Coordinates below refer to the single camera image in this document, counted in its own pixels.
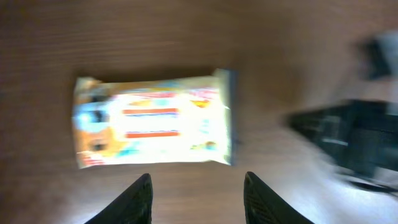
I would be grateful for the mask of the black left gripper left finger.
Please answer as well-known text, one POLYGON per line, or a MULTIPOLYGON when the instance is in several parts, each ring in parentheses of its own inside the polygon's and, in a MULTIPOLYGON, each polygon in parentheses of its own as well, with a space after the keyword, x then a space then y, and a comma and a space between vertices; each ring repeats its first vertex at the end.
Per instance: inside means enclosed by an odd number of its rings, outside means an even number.
POLYGON ((143 174, 85 224, 151 224, 152 202, 151 176, 143 174))

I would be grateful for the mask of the yellow wet wipes pack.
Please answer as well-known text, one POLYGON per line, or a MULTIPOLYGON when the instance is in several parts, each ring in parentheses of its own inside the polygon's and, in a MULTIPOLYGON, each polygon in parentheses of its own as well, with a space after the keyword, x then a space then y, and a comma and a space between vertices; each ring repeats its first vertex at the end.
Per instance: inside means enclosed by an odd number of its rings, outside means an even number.
POLYGON ((215 161, 231 165, 236 74, 146 82, 76 80, 72 125, 79 168, 215 161))

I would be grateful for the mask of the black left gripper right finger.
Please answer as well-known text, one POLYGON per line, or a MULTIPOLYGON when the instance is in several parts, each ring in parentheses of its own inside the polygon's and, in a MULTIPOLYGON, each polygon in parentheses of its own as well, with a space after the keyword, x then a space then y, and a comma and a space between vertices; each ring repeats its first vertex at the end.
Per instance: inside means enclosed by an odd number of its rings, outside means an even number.
POLYGON ((265 184, 255 173, 246 172, 244 209, 247 224, 312 224, 265 184))

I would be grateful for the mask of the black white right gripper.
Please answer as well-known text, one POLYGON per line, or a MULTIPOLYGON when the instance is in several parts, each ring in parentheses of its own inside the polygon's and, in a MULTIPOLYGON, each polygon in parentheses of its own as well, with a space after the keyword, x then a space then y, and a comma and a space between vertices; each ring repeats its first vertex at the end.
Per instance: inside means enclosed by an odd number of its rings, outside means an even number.
POLYGON ((397 31, 377 34, 363 45, 367 72, 361 77, 369 93, 387 89, 385 100, 353 100, 289 114, 285 122, 336 162, 351 185, 383 193, 397 192, 397 31))

